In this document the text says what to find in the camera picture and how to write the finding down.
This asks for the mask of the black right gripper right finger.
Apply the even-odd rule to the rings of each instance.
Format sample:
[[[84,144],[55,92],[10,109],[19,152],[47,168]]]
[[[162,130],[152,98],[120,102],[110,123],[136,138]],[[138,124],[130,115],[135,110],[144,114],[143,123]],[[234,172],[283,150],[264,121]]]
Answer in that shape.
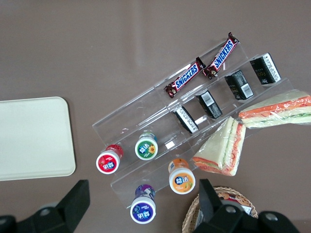
[[[202,223],[195,233],[297,233],[297,227],[283,214],[260,212],[251,217],[236,204],[224,204],[208,179],[199,181]]]

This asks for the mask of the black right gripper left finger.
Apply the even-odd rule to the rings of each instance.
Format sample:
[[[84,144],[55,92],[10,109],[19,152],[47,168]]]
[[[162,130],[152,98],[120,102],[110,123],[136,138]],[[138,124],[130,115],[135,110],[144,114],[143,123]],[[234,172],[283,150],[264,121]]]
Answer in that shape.
[[[2,233],[72,233],[90,206],[89,181],[79,180],[55,207],[44,207],[23,221],[0,217]]]

